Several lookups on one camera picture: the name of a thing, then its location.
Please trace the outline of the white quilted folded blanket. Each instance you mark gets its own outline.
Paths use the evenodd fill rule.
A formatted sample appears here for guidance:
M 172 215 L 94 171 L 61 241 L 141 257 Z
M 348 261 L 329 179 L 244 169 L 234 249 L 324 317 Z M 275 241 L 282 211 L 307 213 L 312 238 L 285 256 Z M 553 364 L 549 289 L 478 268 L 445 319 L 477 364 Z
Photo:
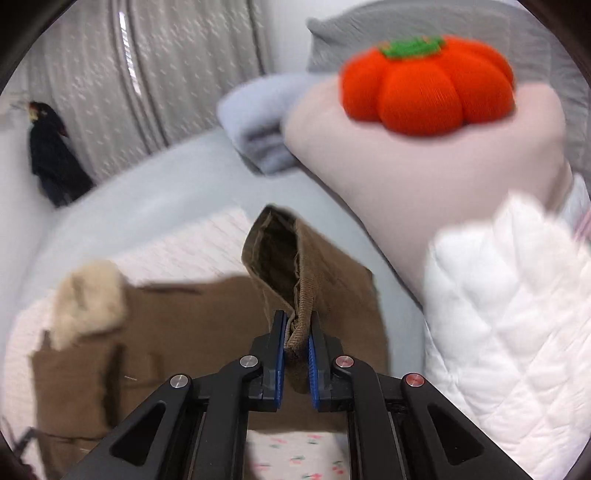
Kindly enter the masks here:
M 590 438 L 590 249 L 533 198 L 440 231 L 426 256 L 425 374 L 535 479 Z

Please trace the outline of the pink pillow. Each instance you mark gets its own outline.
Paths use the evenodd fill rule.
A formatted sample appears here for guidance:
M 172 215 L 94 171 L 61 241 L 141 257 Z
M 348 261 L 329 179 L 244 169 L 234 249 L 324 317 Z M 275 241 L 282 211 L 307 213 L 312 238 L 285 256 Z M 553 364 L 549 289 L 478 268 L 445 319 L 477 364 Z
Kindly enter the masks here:
M 297 101 L 283 136 L 356 214 L 416 298 L 438 230 L 491 217 L 511 192 L 556 210 L 572 184 L 561 101 L 543 83 L 519 86 L 516 110 L 502 121 L 413 138 L 349 119 L 329 78 Z

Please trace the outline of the light grey bed blanket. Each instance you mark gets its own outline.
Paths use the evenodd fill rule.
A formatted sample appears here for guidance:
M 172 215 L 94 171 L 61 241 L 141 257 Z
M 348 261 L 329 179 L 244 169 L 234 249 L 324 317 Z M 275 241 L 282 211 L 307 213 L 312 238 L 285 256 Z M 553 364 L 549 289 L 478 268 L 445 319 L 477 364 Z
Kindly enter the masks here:
M 39 196 L 23 169 L 10 171 L 1 183 L 3 344 L 18 310 L 78 265 L 115 256 L 225 208 L 242 208 L 254 220 L 274 204 L 294 211 L 374 273 L 393 374 L 424 367 L 422 312 L 349 208 L 301 169 L 253 174 L 219 129 L 147 159 L 60 210 Z

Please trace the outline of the dark hanging garment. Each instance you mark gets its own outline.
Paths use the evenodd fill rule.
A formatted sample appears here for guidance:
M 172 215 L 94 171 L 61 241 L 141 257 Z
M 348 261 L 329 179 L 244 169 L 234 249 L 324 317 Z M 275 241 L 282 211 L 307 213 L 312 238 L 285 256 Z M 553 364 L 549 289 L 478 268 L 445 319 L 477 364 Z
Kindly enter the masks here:
M 90 192 L 95 183 L 68 147 L 69 135 L 55 110 L 31 101 L 28 112 L 31 172 L 55 208 L 67 206 Z

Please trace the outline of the blue-grey folded blanket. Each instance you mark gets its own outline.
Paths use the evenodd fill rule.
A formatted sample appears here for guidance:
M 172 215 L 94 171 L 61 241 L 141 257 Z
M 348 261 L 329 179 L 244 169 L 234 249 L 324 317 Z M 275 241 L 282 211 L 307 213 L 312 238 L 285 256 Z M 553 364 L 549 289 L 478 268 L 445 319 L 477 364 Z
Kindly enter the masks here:
M 216 114 L 226 136 L 252 170 L 270 176 L 297 165 L 283 139 L 283 120 L 298 99 L 328 74 L 264 75 L 233 88 Z

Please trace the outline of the orange pumpkin plush cushion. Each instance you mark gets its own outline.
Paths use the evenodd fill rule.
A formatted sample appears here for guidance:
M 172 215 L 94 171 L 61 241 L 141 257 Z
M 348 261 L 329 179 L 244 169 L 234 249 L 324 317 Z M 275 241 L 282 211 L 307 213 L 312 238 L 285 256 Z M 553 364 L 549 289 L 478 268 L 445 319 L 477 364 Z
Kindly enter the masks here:
M 456 36 L 383 42 L 339 72 L 349 118 L 415 137 L 502 120 L 515 109 L 506 58 L 486 43 Z

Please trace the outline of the grey dotted curtain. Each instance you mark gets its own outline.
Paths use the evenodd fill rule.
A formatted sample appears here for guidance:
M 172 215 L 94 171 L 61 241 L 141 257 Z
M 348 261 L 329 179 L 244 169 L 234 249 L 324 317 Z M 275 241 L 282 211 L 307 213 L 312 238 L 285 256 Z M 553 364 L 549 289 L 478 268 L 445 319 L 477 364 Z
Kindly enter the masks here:
M 257 1 L 76 1 L 22 62 L 101 183 L 214 128 L 216 105 L 269 65 Z

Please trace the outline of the grey quilted pillow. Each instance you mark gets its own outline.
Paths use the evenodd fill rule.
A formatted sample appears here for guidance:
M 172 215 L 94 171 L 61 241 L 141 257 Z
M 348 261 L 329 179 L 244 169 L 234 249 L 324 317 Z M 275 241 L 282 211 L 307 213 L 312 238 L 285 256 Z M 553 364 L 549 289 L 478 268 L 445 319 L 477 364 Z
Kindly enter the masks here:
M 310 19 L 308 71 L 334 73 L 387 40 L 454 35 L 482 41 L 506 57 L 518 83 L 544 82 L 566 118 L 565 156 L 590 180 L 590 86 L 559 40 L 532 14 L 498 1 L 377 1 L 328 20 Z

